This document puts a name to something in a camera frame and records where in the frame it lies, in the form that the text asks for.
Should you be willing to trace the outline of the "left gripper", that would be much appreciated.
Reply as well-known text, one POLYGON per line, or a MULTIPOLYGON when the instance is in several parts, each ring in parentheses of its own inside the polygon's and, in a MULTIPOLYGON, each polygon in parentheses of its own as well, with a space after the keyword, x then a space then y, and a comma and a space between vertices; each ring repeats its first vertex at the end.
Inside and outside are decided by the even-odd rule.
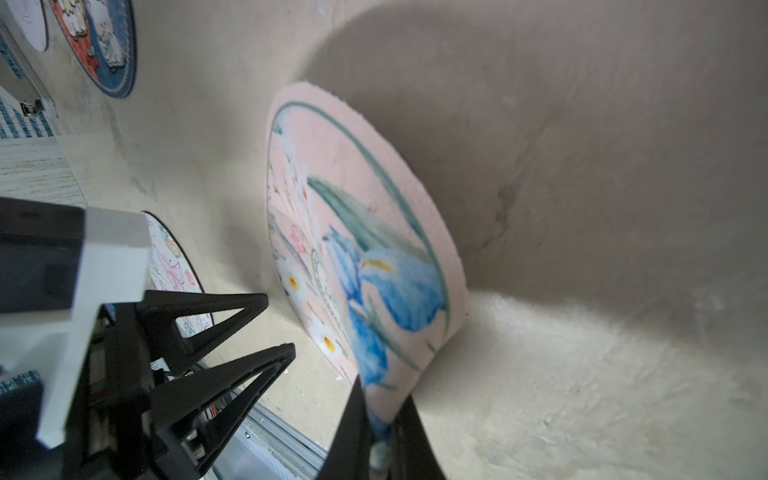
POLYGON ((265 293, 148 290, 136 305, 102 307, 76 376, 62 444, 46 447, 36 437, 42 424, 41 374, 2 375, 2 478, 204 476, 296 358, 295 345, 271 347, 163 385, 151 360, 180 375, 268 306, 265 293))

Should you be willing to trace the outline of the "pink blossom coaster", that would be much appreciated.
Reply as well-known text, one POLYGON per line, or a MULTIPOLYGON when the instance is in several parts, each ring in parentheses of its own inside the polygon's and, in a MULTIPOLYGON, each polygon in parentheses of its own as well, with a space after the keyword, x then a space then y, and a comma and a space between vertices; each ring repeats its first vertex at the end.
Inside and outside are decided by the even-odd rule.
MULTIPOLYGON (((191 262, 170 230, 154 214, 147 211, 143 211, 142 214, 152 243, 152 254, 148 265, 148 287, 151 290, 165 292, 203 293, 204 290, 191 262)), ((174 375, 171 372, 168 357, 161 353, 159 348, 170 346, 173 340, 189 338, 213 327, 214 319, 211 313, 178 317, 174 323, 175 333, 171 332, 170 321, 163 321, 155 314, 145 317, 143 323, 150 336, 149 345, 155 357, 152 369, 162 370, 167 379, 173 379, 179 375, 188 375, 190 371, 196 370, 196 367, 190 367, 184 373, 174 375)))

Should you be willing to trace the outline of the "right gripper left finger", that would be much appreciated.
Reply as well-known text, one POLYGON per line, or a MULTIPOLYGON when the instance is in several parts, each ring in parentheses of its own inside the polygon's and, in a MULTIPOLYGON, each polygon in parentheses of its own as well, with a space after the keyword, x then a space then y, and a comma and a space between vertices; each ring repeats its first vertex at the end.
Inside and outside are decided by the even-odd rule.
POLYGON ((355 379, 317 480, 368 480, 372 430, 360 377, 355 379))

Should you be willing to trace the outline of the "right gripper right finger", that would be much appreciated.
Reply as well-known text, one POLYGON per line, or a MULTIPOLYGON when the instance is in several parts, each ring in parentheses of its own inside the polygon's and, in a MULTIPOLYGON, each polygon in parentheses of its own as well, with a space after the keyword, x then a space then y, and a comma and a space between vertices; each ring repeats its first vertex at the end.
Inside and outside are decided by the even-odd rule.
POLYGON ((402 405, 391 427, 391 478, 446 480, 432 450, 412 396, 402 405))

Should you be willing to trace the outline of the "cream cartoon coaster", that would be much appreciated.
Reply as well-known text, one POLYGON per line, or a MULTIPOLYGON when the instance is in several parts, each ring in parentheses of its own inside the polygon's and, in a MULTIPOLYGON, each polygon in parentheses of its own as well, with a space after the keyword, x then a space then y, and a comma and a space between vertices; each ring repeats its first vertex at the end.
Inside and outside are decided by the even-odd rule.
POLYGON ((308 82, 274 98, 267 222, 289 303, 374 434, 467 316, 457 247, 403 156, 360 113, 308 82))

